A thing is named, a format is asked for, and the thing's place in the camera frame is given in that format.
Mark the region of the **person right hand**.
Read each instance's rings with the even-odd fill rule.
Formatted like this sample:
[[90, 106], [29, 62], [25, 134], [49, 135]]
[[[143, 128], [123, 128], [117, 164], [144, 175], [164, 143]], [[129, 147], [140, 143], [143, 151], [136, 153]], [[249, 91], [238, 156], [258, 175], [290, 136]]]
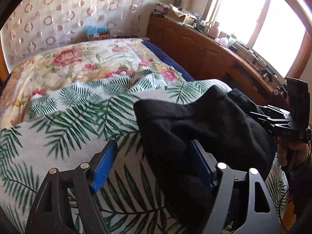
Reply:
[[300, 165], [308, 159], [309, 153], [310, 143], [278, 137], [278, 162], [281, 166]]

